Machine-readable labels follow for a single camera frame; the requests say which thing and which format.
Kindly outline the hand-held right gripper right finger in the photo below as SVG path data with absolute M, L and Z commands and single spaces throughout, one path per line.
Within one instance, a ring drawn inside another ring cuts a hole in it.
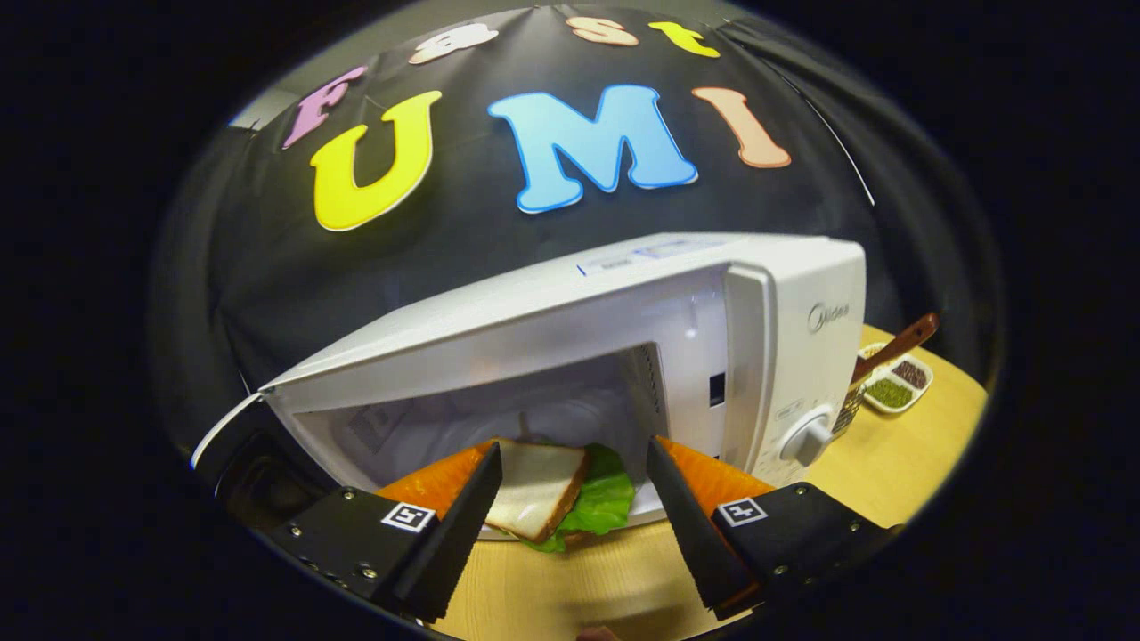
M 712 612 L 787 605 L 876 555 L 901 532 L 814 484 L 774 488 L 662 435 L 648 443 L 648 474 Z

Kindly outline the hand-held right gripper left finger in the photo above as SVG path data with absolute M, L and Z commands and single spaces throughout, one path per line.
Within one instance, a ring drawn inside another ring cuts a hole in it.
M 447 612 L 500 479 L 500 444 L 492 443 L 445 516 L 343 486 L 267 529 L 264 539 L 339 593 L 433 623 Z

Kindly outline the toast lettuce sandwich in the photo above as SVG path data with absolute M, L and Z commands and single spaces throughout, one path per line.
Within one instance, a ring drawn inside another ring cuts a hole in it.
M 567 537 L 630 524 L 638 487 L 604 443 L 583 447 L 500 439 L 502 478 L 484 526 L 529 547 L 562 553 Z

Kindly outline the white microwave oven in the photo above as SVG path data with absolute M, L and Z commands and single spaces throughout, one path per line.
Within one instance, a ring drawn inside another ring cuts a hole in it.
M 331 482 L 378 490 L 492 438 L 622 456 L 632 524 L 663 518 L 662 435 L 775 487 L 832 441 L 866 313 L 856 242 L 656 234 L 562 255 L 386 313 L 264 383 L 192 451 L 217 482 L 267 430 Z

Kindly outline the white divided seasoning tray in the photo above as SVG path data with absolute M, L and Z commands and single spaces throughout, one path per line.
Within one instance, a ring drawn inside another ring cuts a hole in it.
M 873 409 L 899 414 L 923 398 L 935 381 L 935 373 L 912 354 L 873 370 L 863 386 L 863 401 Z

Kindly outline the black backdrop cloth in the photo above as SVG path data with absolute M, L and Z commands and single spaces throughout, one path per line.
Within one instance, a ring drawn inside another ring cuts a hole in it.
M 150 284 L 158 406 L 189 463 L 256 389 L 386 313 L 656 234 L 856 242 L 863 328 L 937 313 L 930 352 L 977 388 L 997 364 L 1003 291 L 964 175 L 870 78 L 777 21 L 526 5 L 360 56 L 219 137 Z M 254 528 L 337 486 L 268 419 L 241 417 L 235 459 L 202 474 Z

